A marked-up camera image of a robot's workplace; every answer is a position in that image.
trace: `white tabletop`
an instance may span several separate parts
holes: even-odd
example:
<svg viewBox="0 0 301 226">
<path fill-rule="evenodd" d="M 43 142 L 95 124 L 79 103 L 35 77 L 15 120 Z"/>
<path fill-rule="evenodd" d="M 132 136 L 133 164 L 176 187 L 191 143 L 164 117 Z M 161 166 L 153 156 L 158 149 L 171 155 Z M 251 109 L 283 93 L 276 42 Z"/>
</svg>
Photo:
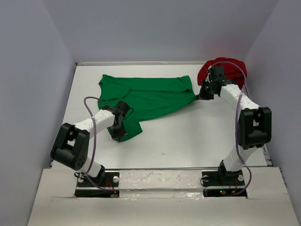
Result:
<svg viewBox="0 0 301 226">
<path fill-rule="evenodd" d="M 202 65 L 78 66 L 75 72 L 64 122 L 77 123 L 89 117 L 83 99 L 99 97 L 103 74 L 115 77 L 172 78 L 189 75 L 195 94 L 197 74 Z M 88 101 L 93 113 L 95 100 Z M 121 143 L 107 130 L 97 135 L 95 160 L 107 169 L 217 167 L 234 146 L 234 110 L 216 96 L 211 101 L 194 101 L 166 117 L 141 122 L 143 132 Z M 89 144 L 91 156 L 93 141 Z M 250 166 L 266 166 L 261 149 L 247 161 Z M 54 169 L 64 168 L 54 162 Z"/>
<path fill-rule="evenodd" d="M 121 170 L 109 199 L 76 198 L 73 170 L 44 169 L 28 226 L 298 226 L 279 169 L 251 170 L 248 199 L 204 198 L 201 170 Z"/>
</svg>

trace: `red cloth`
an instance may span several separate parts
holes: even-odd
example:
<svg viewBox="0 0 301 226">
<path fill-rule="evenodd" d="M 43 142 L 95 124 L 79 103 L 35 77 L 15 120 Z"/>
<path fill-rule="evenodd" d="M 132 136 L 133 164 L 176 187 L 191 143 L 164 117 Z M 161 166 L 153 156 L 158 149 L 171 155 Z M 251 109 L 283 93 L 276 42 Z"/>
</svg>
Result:
<svg viewBox="0 0 301 226">
<path fill-rule="evenodd" d="M 219 57 L 219 58 L 216 58 L 215 60 L 209 60 L 209 61 L 207 61 L 204 64 L 204 66 L 201 68 L 201 70 L 198 73 L 198 85 L 199 86 L 202 85 L 202 80 L 206 79 L 207 76 L 208 76 L 208 72 L 207 72 L 208 67 L 210 67 L 214 63 L 220 62 L 220 61 L 229 61 L 229 62 L 235 63 L 246 74 L 246 65 L 245 65 L 244 62 L 236 60 L 236 59 L 232 59 L 232 58 Z M 227 64 L 227 63 L 220 63 L 220 64 L 217 64 L 215 66 L 223 66 L 224 70 L 225 70 L 225 75 L 226 75 L 227 79 L 235 80 L 235 82 L 237 83 L 237 85 L 239 86 L 239 88 L 240 89 L 243 88 L 245 79 L 244 79 L 243 74 L 240 72 L 240 70 L 238 68 L 236 68 L 234 65 Z"/>
</svg>

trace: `gray wall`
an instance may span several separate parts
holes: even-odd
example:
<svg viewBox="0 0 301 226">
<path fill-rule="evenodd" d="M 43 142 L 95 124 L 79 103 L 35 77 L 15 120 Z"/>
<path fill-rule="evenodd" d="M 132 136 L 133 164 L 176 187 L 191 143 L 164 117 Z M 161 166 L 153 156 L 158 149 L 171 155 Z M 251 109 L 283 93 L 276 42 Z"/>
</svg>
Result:
<svg viewBox="0 0 301 226">
<path fill-rule="evenodd" d="M 251 97 L 273 114 L 272 161 L 301 222 L 301 1 L 280 0 L 246 58 Z"/>
<path fill-rule="evenodd" d="M 75 65 L 41 0 L 0 1 L 0 225 L 27 225 Z"/>
<path fill-rule="evenodd" d="M 277 0 L 44 0 L 76 62 L 244 59 Z"/>
</svg>

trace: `green shirt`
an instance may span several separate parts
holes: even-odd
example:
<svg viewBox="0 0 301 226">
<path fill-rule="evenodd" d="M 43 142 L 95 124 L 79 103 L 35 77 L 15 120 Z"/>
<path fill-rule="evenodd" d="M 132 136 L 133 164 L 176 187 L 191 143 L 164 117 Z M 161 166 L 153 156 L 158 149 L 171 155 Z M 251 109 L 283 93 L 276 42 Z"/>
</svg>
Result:
<svg viewBox="0 0 301 226">
<path fill-rule="evenodd" d="M 103 75 L 100 99 L 106 105 L 126 102 L 132 109 L 123 120 L 129 140 L 142 132 L 139 122 L 165 116 L 197 100 L 188 75 L 180 78 L 115 78 Z"/>
</svg>

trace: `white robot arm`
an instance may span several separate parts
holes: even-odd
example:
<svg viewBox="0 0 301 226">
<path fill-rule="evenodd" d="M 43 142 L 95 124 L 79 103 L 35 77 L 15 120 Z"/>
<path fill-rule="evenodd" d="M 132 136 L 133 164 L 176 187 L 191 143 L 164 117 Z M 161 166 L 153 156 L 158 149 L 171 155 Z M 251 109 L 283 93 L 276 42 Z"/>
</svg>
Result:
<svg viewBox="0 0 301 226">
<path fill-rule="evenodd" d="M 245 94 L 242 94 L 239 109 L 237 109 L 241 90 L 234 81 L 228 80 L 223 67 L 214 67 L 208 70 L 209 80 L 203 81 L 198 99 L 211 100 L 217 94 L 237 111 L 238 120 L 238 152 L 244 162 L 271 140 L 271 110 L 268 107 L 260 107 Z M 243 167 L 243 163 L 237 154 L 236 146 L 230 154 L 222 160 L 216 173 L 209 173 L 211 178 L 204 181 L 204 186 L 223 186 L 237 179 Z"/>
<path fill-rule="evenodd" d="M 119 101 L 116 107 L 104 106 L 93 116 L 96 124 L 96 134 L 108 128 L 113 140 L 120 142 L 127 134 L 122 120 L 130 107 Z M 76 171 L 87 173 L 95 181 L 101 181 L 104 177 L 104 166 L 93 161 L 89 170 L 91 159 L 88 158 L 89 139 L 94 134 L 92 118 L 70 125 L 65 123 L 61 126 L 53 148 L 51 158 Z"/>
</svg>

